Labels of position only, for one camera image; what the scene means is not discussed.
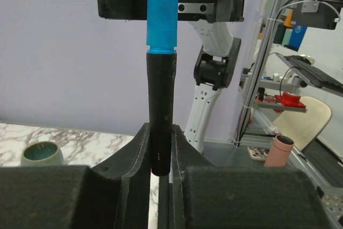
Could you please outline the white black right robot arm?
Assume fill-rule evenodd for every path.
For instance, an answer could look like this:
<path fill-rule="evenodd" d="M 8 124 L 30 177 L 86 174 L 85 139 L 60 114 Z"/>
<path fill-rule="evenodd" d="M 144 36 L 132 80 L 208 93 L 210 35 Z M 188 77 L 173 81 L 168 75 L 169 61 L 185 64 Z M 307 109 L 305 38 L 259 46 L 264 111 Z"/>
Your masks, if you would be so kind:
<path fill-rule="evenodd" d="M 146 20 L 147 0 L 97 0 L 100 17 L 112 20 Z M 241 40 L 233 37 L 229 21 L 242 22 L 244 0 L 174 0 L 178 19 L 188 21 L 202 41 L 193 76 L 195 97 L 184 131 L 199 152 L 214 104 L 233 77 Z"/>

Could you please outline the blue pen cap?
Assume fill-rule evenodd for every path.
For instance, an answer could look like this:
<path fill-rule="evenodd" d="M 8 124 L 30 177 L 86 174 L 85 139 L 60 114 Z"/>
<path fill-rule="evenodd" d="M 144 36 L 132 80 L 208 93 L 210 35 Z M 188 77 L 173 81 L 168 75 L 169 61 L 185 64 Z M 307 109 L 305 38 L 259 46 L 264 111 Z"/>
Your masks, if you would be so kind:
<path fill-rule="evenodd" d="M 178 0 L 147 0 L 146 44 L 151 54 L 174 54 L 177 46 Z"/>

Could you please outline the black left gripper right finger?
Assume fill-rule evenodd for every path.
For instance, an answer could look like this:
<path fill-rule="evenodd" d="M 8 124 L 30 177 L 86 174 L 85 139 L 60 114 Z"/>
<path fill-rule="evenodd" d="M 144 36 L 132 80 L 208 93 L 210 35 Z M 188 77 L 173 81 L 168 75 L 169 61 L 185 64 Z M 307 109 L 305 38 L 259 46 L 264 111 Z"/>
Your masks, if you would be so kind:
<path fill-rule="evenodd" d="M 331 228 L 313 182 L 294 168 L 218 167 L 177 125 L 158 228 Z"/>

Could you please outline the blue black highlighter pen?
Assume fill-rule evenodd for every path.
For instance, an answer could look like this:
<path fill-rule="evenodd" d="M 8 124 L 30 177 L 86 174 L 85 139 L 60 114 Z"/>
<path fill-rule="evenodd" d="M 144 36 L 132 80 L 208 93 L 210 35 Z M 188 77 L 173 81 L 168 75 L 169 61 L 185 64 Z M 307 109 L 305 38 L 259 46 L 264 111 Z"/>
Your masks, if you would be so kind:
<path fill-rule="evenodd" d="M 177 54 L 174 50 L 149 50 L 146 60 L 151 170 L 156 176 L 166 176 L 170 172 Z"/>

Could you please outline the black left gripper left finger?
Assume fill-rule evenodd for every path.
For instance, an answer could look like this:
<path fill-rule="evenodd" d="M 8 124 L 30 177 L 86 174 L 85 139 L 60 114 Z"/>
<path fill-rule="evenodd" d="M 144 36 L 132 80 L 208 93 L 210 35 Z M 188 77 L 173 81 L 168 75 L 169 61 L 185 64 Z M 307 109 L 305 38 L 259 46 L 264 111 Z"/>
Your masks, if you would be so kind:
<path fill-rule="evenodd" d="M 1 228 L 147 228 L 150 129 L 95 167 L 1 169 Z"/>

